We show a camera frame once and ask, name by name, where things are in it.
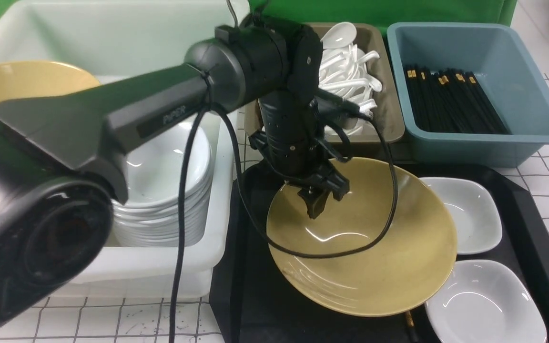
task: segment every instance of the cable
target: cable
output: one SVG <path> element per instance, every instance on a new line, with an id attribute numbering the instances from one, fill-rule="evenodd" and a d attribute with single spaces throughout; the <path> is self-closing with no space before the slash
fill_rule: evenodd
<path id="1" fill-rule="evenodd" d="M 387 162 L 388 162 L 388 165 L 389 165 L 389 171 L 391 173 L 391 181 L 392 181 L 392 184 L 393 184 L 393 199 L 391 201 L 391 209 L 390 209 L 390 212 L 389 212 L 389 215 L 388 215 L 388 218 L 387 218 L 387 222 L 385 223 L 385 226 L 383 228 L 383 231 L 374 239 L 374 241 L 372 241 L 371 243 L 369 243 L 367 245 L 364 245 L 363 247 L 348 250 L 346 252 L 334 252 L 334 253 L 330 253 L 330 254 L 305 254 L 303 252 L 296 252 L 294 250 L 290 250 L 288 248 L 282 247 L 281 245 L 279 245 L 279 244 L 275 243 L 274 241 L 272 241 L 272 239 L 270 239 L 270 237 L 268 237 L 268 235 L 266 234 L 266 230 L 260 230 L 259 229 L 259 226 L 257 225 L 257 220 L 255 219 L 255 217 L 251 213 L 251 209 L 248 206 L 248 202 L 246 200 L 246 194 L 244 193 L 244 178 L 242 177 L 242 171 L 241 171 L 241 167 L 240 167 L 240 153 L 238 152 L 238 141 L 237 141 L 236 133 L 234 132 L 234 127 L 233 127 L 232 123 L 230 122 L 230 119 L 227 117 L 226 113 L 220 113 L 218 111 L 217 114 L 222 118 L 222 121 L 224 122 L 224 124 L 226 124 L 228 134 L 230 135 L 230 139 L 233 142 L 234 163 L 235 163 L 235 168 L 236 168 L 236 172 L 237 172 L 238 194 L 240 195 L 241 201 L 243 202 L 244 208 L 246 209 L 246 211 L 249 215 L 249 218 L 251 220 L 251 223 L 255 227 L 255 230 L 273 248 L 275 248 L 275 249 L 277 249 L 281 252 L 285 252 L 287 254 L 290 254 L 292 256 L 299 257 L 299 258 L 308 258 L 308 259 L 337 258 L 337 257 L 357 254 L 358 252 L 364 252 L 364 251 L 374 247 L 376 244 L 378 244 L 384 238 L 384 236 L 387 234 L 387 232 L 388 232 L 388 230 L 391 226 L 391 223 L 393 222 L 393 218 L 395 216 L 395 210 L 397 208 L 398 182 L 397 182 L 397 175 L 395 174 L 395 166 L 394 166 L 393 156 L 391 155 L 391 149 L 390 149 L 389 145 L 387 144 L 387 142 L 384 140 L 383 134 L 381 133 L 381 131 L 378 129 L 376 123 L 374 122 L 375 119 L 372 119 L 372 118 L 368 117 L 367 115 L 364 115 L 364 114 L 361 114 L 361 113 L 357 113 L 357 115 L 356 115 L 359 119 L 365 120 L 368 123 L 370 123 L 374 127 L 374 129 L 376 130 L 376 134 L 378 135 L 378 138 L 380 139 L 380 141 L 383 145 L 383 148 L 384 148 L 384 151 L 385 151 L 385 157 L 387 158 Z"/>
<path id="2" fill-rule="evenodd" d="M 238 18 L 236 17 L 236 12 L 234 11 L 231 0 L 226 0 L 226 5 L 228 5 L 228 10 L 230 11 L 230 14 L 233 16 L 235 28 L 238 28 Z"/>
<path id="3" fill-rule="evenodd" d="M 204 115 L 207 113 L 206 109 L 203 109 L 198 112 L 198 115 L 196 115 L 196 119 L 194 119 L 194 122 L 192 123 L 192 128 L 190 129 L 190 134 L 188 135 L 188 140 L 185 144 L 185 152 L 183 154 L 183 162 L 181 163 L 181 176 L 179 180 L 179 202 L 178 202 L 178 209 L 179 209 L 179 247 L 177 248 L 177 263 L 175 266 L 175 273 L 173 276 L 173 289 L 171 291 L 171 307 L 169 310 L 169 336 L 168 341 L 169 343 L 175 342 L 175 314 L 177 309 L 177 295 L 179 293 L 179 283 L 181 281 L 181 269 L 183 267 L 183 254 L 185 253 L 185 183 L 187 179 L 188 174 L 188 167 L 190 162 L 190 155 L 192 153 L 192 145 L 194 143 L 194 137 L 196 136 L 196 132 L 198 131 L 198 128 L 200 127 L 200 122 L 203 119 Z M 397 198 L 398 198 L 398 183 L 397 183 L 397 175 L 395 174 L 395 166 L 393 162 L 393 156 L 391 155 L 391 150 L 389 145 L 385 142 L 383 134 L 378 129 L 377 125 L 373 122 L 373 119 L 370 117 L 358 114 L 357 116 L 360 119 L 363 119 L 367 122 L 369 122 L 372 126 L 374 126 L 374 129 L 376 130 L 376 133 L 378 135 L 378 138 L 383 143 L 383 148 L 385 150 L 385 155 L 387 158 L 387 162 L 389 165 L 389 169 L 391 172 L 391 179 L 393 183 L 393 200 L 391 204 L 391 210 L 389 213 L 389 217 L 387 218 L 387 223 L 384 226 L 383 231 L 377 236 L 377 238 L 374 239 L 371 243 L 368 245 L 365 245 L 360 248 L 348 250 L 346 252 L 335 252 L 332 254 L 305 254 L 303 252 L 295 252 L 294 250 L 290 250 L 284 247 L 281 247 L 281 245 L 278 245 L 274 241 L 266 235 L 265 230 L 259 230 L 257 225 L 257 220 L 255 220 L 255 217 L 253 217 L 253 214 L 251 213 L 251 210 L 248 206 L 248 202 L 246 200 L 246 196 L 244 193 L 244 178 L 242 177 L 242 171 L 240 167 L 240 153 L 238 151 L 238 140 L 236 137 L 236 132 L 234 130 L 233 124 L 230 122 L 230 119 L 227 117 L 227 113 L 224 113 L 223 111 L 216 111 L 216 113 L 222 118 L 222 121 L 226 125 L 226 128 L 228 130 L 228 134 L 230 135 L 230 139 L 233 143 L 233 152 L 234 152 L 234 164 L 235 169 L 237 172 L 237 187 L 238 187 L 238 193 L 240 195 L 240 198 L 243 202 L 243 205 L 250 217 L 251 223 L 255 227 L 255 230 L 274 248 L 277 250 L 280 250 L 282 252 L 285 252 L 287 254 L 291 254 L 292 256 L 297 256 L 300 258 L 310 258 L 310 259 L 326 259 L 326 258 L 337 258 L 341 256 L 349 256 L 351 254 L 356 254 L 358 252 L 363 252 L 368 250 L 369 248 L 372 248 L 375 246 L 379 241 L 381 241 L 384 236 L 387 234 L 391 223 L 393 221 L 393 217 L 395 216 L 395 209 L 397 208 Z"/>
<path id="4" fill-rule="evenodd" d="M 200 122 L 203 119 L 206 109 L 202 109 L 196 115 L 188 141 L 185 143 L 185 152 L 183 152 L 183 161 L 181 162 L 181 176 L 179 176 L 179 200 L 177 209 L 179 213 L 179 247 L 177 248 L 177 264 L 175 265 L 175 274 L 173 276 L 173 290 L 171 291 L 171 308 L 169 310 L 169 343 L 175 343 L 175 312 L 177 310 L 177 295 L 179 293 L 179 283 L 181 281 L 181 268 L 183 267 L 183 253 L 185 252 L 185 182 L 188 176 L 188 167 L 190 164 L 190 154 L 192 152 L 192 144 L 194 137 L 200 127 Z"/>

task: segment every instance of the yellow plate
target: yellow plate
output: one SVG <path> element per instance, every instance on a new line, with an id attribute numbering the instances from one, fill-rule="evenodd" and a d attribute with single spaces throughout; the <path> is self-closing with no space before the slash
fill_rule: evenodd
<path id="1" fill-rule="evenodd" d="M 54 61 L 0 64 L 0 102 L 10 99 L 67 95 L 100 85 L 89 72 Z"/>
<path id="2" fill-rule="evenodd" d="M 284 185 L 266 220 L 268 236 L 297 252 L 325 254 L 363 246 L 382 232 L 393 187 L 385 162 L 353 158 L 333 162 L 350 180 L 341 202 L 330 195 L 315 220 L 298 188 Z M 396 167 L 397 211 L 390 230 L 373 248 L 342 258 L 296 258 L 270 247 L 287 280 L 314 302 L 362 317 L 402 313 L 442 287 L 455 264 L 455 224 L 442 201 L 419 178 Z"/>

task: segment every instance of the white plastic bin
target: white plastic bin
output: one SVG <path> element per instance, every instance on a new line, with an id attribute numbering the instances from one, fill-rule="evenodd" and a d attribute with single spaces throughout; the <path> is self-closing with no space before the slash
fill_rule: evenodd
<path id="1" fill-rule="evenodd" d="M 241 20 L 246 0 L 232 1 Z M 224 0 L 20 0 L 0 19 L 0 63 L 51 60 L 83 68 L 107 83 L 177 65 L 215 26 L 232 24 Z M 236 112 L 231 113 L 236 124 Z M 233 147 L 215 115 L 201 126 L 215 173 L 203 238 L 187 247 L 179 298 L 206 295 L 226 240 Z M 120 247 L 113 237 L 96 260 L 55 295 L 170 297 L 177 248 Z"/>

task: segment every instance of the black tray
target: black tray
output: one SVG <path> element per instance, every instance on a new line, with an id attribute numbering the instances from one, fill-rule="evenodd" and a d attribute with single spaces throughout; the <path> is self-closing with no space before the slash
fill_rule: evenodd
<path id="1" fill-rule="evenodd" d="M 525 283 L 549 335 L 549 234 L 531 195 L 504 176 L 477 165 L 399 165 L 417 176 L 462 178 L 482 184 L 495 199 L 503 239 L 495 249 L 462 259 L 492 259 Z M 257 220 L 265 223 L 283 182 L 264 163 L 244 173 Z M 213 271 L 210 303 L 226 343 L 408 343 L 402 315 L 359 318 L 330 311 L 301 295 L 276 267 L 268 246 L 248 220 L 233 187 L 222 261 Z M 439 343 L 420 306 L 412 311 L 423 343 Z"/>

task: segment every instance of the robotic arm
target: robotic arm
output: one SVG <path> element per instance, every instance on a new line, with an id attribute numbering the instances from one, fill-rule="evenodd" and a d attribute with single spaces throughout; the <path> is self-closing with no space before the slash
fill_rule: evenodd
<path id="1" fill-rule="evenodd" d="M 177 67 L 0 103 L 0 326 L 93 261 L 109 236 L 110 199 L 128 200 L 126 154 L 197 111 L 224 114 L 257 99 L 265 133 L 251 144 L 301 188 L 309 216 L 329 193 L 341 200 L 349 182 L 329 162 L 337 155 L 317 107 L 358 108 L 318 89 L 321 56 L 309 26 L 250 17 L 216 28 Z"/>
<path id="2" fill-rule="evenodd" d="M 221 26 L 183 65 L 68 96 L 6 101 L 0 121 L 68 169 L 107 180 L 124 203 L 126 154 L 200 109 L 229 113 L 259 99 L 265 134 L 253 135 L 252 145 L 303 189 L 316 218 L 330 192 L 341 200 L 349 190 L 320 145 L 313 100 L 322 51 L 316 33 L 292 21 Z"/>

